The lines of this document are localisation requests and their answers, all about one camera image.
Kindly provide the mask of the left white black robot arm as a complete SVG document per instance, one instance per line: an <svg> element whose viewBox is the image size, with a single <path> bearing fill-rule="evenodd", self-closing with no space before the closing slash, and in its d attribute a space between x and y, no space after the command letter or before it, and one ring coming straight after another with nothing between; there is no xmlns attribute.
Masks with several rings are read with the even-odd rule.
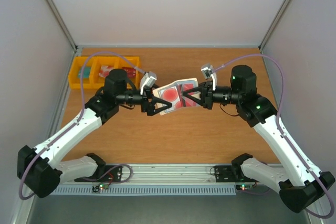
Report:
<svg viewBox="0 0 336 224"><path fill-rule="evenodd" d="M171 108L171 102L152 93L156 74L147 72L137 89L123 69L113 69L104 85L82 106L80 113L66 126L44 142L30 148L25 145L18 152L17 176L20 179L19 197L26 185L39 198L50 195L59 184L82 178L95 182L102 180L108 170L103 159L94 153L63 162L65 155L91 132L103 126L118 113L120 106L139 105L141 111L153 116Z"/></svg>

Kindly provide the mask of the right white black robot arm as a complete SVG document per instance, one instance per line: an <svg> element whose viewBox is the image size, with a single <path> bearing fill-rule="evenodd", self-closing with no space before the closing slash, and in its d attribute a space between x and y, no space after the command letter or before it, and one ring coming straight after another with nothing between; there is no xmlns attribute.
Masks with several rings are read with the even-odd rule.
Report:
<svg viewBox="0 0 336 224"><path fill-rule="evenodd" d="M208 81L184 90L183 96L209 110L215 103L235 105L238 116L265 140L282 165L282 169L271 168L245 153L232 160L233 177L239 182L249 178L266 185L295 213L306 210L324 196L335 183L335 177L321 171L304 154L277 117L273 104L258 94L257 76L251 67L235 66L229 87L217 85L211 65L204 65L201 71Z"/></svg>

